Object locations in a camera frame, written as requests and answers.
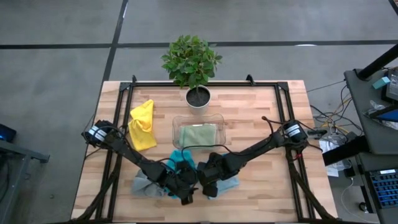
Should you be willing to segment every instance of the concrete floor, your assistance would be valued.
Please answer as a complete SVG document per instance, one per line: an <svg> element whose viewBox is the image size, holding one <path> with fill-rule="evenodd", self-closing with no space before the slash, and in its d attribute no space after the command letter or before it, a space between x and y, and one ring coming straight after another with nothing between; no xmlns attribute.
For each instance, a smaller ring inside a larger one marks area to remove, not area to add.
<svg viewBox="0 0 398 224"><path fill-rule="evenodd" d="M1 0L0 44L111 43L122 0ZM209 41L390 40L398 23L388 1L373 0L130 0L120 43L170 42L181 34ZM307 89L343 80L391 45L217 47L224 56L217 80L305 80ZM166 80L166 49L118 49L110 80ZM93 114L109 49L0 50L0 123L18 130L16 144L51 155L33 163L13 223L48 223L70 217L85 144L80 136ZM343 83L308 94L323 111L340 102ZM353 105L345 115L359 124ZM340 203L345 178L330 178L339 217L361 221ZM345 195L363 214L359 188Z"/></svg>

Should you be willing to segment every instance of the blue keyboard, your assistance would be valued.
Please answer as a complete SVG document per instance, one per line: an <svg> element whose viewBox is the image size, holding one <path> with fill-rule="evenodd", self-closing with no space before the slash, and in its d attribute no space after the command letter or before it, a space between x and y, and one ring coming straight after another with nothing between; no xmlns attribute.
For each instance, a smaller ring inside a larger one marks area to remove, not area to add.
<svg viewBox="0 0 398 224"><path fill-rule="evenodd" d="M398 207L398 169L369 172L381 208Z"/></svg>

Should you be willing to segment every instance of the green plant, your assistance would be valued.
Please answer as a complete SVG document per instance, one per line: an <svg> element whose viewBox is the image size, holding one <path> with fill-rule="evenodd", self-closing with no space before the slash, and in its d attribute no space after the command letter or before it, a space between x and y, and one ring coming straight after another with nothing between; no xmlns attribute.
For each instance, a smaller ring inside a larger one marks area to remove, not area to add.
<svg viewBox="0 0 398 224"><path fill-rule="evenodd" d="M170 49L162 56L165 62L162 68L169 73L169 79L181 88L188 85L193 89L206 85L208 79L215 76L214 69L222 58L209 48L207 41L200 40L198 36L191 38L190 35L182 35L176 42L170 43Z"/></svg>

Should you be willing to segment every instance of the wooden tabletop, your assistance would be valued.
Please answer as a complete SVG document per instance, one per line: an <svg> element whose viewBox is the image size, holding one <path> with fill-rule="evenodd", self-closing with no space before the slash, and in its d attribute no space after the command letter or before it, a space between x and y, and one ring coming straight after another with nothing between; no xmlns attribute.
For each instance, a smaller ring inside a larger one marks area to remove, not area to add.
<svg viewBox="0 0 398 224"><path fill-rule="evenodd" d="M113 120L120 82L104 82L95 120ZM288 81L295 118L314 126L304 82ZM268 137L271 131L261 116L278 121L279 114L272 87L209 87L210 107L206 114L222 114L225 123L226 145L241 151ZM172 120L176 116L192 116L184 100L186 89L177 87L135 87L132 109L152 99L154 105L154 135L157 147L142 151L149 159L169 157L172 144ZM126 105L124 95L119 125ZM91 146L87 153L94 151ZM336 208L326 175L322 154L308 147L303 157L310 188L320 203L336 217ZM81 215L98 193L101 185L106 151L100 150L84 163L76 195L72 218ZM195 162L206 161L208 152L193 151ZM140 198L130 189L139 168L123 159L116 199L114 222L294 222L297 221L292 187L284 148L274 149L249 162L238 174L240 185L208 200L197 190L193 203L181 206L180 200L165 196L162 199ZM308 217L303 192L300 191L305 216Z"/></svg>

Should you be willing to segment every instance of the white cable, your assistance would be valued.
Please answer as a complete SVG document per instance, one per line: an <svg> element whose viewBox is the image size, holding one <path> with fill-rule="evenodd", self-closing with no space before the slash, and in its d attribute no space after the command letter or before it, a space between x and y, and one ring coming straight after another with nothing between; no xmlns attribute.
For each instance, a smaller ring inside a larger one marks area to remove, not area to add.
<svg viewBox="0 0 398 224"><path fill-rule="evenodd" d="M349 214L355 216L356 218L358 218L358 219L360 219L360 220L362 220L362 221L364 221L364 222L367 222L367 223L377 223L377 224L379 224L379 222L367 221L367 220L365 220L365 219L363 219L363 218L361 218L361 217L359 217L359 216L357 216L357 215L351 213L351 212L347 209L346 205L345 205L344 202L343 202L343 196L344 196L344 193L345 193L350 187L352 187L353 185L354 185L354 179L351 178L351 184L350 184L347 188L345 188L345 189L343 190L343 193L341 193L340 201L341 201L341 204L343 205L344 209L345 209L346 212L348 212Z"/></svg>

